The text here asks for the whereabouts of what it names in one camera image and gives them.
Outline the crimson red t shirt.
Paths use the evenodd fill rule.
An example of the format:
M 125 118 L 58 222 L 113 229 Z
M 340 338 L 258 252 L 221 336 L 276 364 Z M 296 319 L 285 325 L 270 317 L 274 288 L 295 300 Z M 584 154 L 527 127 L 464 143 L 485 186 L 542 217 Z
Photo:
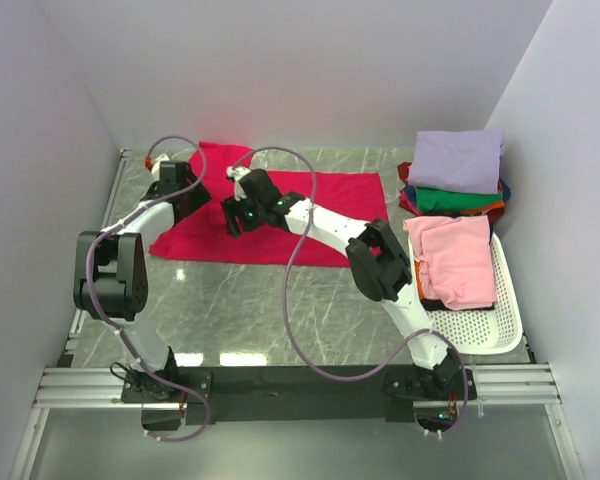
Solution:
M 155 257 L 173 261 L 215 262 L 247 265 L 284 265 L 288 262 L 305 227 L 289 231 L 284 215 L 290 211 L 288 196 L 297 193 L 308 198 L 312 177 L 308 172 L 272 171 L 267 175 L 280 191 L 269 208 L 263 202 L 246 199 L 236 205 L 235 183 L 226 170 L 249 147 L 202 142 L 201 151 L 189 160 L 194 173 L 207 171 L 202 186 L 211 200 L 161 234 L 149 247 Z M 316 203 L 345 217 L 370 222 L 387 220 L 387 207 L 377 173 L 316 174 Z

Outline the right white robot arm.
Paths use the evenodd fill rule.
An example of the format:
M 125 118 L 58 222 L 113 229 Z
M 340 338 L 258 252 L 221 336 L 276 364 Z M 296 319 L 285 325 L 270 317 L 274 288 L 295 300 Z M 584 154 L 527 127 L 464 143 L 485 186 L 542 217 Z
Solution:
M 269 225 L 299 237 L 283 274 L 282 315 L 292 348 L 310 370 L 329 380 L 353 383 L 371 378 L 389 364 L 384 360 L 366 373 L 338 376 L 314 364 L 302 351 L 294 336 L 288 310 L 289 280 L 304 243 L 313 239 L 347 259 L 358 291 L 381 305 L 405 335 L 389 355 L 391 359 L 410 342 L 418 343 L 410 351 L 414 366 L 421 370 L 418 378 L 422 393 L 440 399 L 453 388 L 459 377 L 463 395 L 469 395 L 468 373 L 462 358 L 452 342 L 432 328 L 418 300 L 410 259 L 386 221 L 365 222 L 317 204 L 315 172 L 310 174 L 309 196 L 297 192 L 281 193 L 263 169 L 234 166 L 226 170 L 226 176 L 234 184 L 234 194 L 224 200 L 222 206 L 233 236 Z

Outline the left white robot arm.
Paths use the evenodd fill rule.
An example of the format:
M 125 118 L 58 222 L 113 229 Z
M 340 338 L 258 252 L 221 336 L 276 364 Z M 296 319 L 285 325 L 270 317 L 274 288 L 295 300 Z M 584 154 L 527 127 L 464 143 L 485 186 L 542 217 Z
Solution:
M 185 161 L 161 156 L 151 173 L 153 182 L 130 213 L 100 231 L 78 236 L 73 299 L 126 349 L 125 381 L 166 402 L 179 392 L 180 378 L 173 350 L 145 312 L 145 256 L 163 233 L 208 203 L 211 194 Z

